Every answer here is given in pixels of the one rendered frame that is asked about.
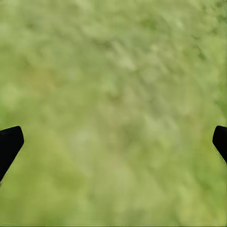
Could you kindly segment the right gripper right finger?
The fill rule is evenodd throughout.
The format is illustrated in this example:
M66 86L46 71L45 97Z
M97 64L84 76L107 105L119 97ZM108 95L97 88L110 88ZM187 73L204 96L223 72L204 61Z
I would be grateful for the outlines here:
M212 142L227 163L227 127L216 126Z

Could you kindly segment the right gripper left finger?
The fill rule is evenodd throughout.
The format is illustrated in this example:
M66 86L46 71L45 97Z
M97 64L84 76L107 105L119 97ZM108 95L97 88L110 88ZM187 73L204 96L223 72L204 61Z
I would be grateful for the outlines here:
M20 126L0 131L0 182L25 143Z

